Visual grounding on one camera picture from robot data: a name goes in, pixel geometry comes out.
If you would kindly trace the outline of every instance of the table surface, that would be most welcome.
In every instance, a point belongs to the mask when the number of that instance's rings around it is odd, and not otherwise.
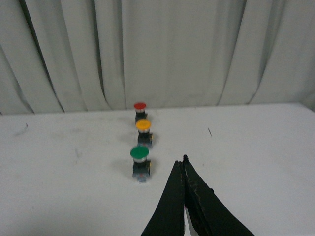
[[[147,112],[142,184],[133,110],[1,116],[0,235],[139,236],[184,154],[256,236],[315,235],[315,113],[294,103]]]

